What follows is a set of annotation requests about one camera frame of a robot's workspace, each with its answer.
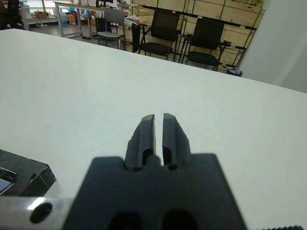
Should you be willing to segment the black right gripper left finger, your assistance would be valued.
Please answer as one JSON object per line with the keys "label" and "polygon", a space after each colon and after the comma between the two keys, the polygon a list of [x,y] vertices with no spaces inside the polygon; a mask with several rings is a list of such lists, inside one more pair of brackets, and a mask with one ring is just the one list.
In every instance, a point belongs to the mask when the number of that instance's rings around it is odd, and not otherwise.
{"label": "black right gripper left finger", "polygon": [[124,160],[127,170],[141,170],[146,165],[147,159],[156,154],[154,121],[153,114],[143,117],[133,132]]}

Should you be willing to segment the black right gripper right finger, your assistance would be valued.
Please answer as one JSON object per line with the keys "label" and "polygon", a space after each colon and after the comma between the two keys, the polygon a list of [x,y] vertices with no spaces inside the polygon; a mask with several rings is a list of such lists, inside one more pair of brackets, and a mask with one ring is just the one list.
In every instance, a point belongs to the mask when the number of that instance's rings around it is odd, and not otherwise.
{"label": "black right gripper right finger", "polygon": [[176,117],[164,113],[163,117],[163,161],[167,168],[185,166],[191,156],[189,139]]}

